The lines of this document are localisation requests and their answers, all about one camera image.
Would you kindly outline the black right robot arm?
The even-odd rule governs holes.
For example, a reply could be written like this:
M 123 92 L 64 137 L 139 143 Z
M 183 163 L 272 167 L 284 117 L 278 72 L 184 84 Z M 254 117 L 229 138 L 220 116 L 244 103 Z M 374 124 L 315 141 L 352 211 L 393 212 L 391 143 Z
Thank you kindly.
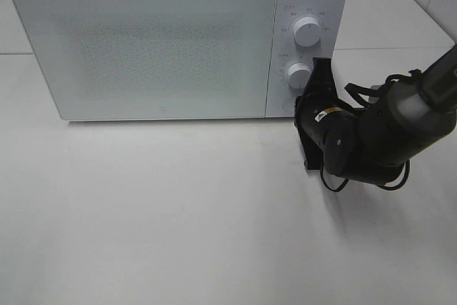
M 338 97 L 329 58 L 315 58 L 310 79 L 296 98 L 294 124 L 308 171 L 387 191 L 408 180 L 411 158 L 456 127 L 456 49 L 425 71 L 392 74 L 377 88 L 346 85 L 358 103 Z

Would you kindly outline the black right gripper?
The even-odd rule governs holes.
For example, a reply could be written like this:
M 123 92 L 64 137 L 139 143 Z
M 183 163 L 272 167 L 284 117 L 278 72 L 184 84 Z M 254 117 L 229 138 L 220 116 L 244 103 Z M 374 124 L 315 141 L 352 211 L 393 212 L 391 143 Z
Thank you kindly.
M 350 106 L 337 94 L 331 58 L 315 57 L 310 82 L 296 98 L 294 124 L 304 152 L 304 166 L 319 170 L 323 165 L 326 138 L 343 118 L 353 118 Z

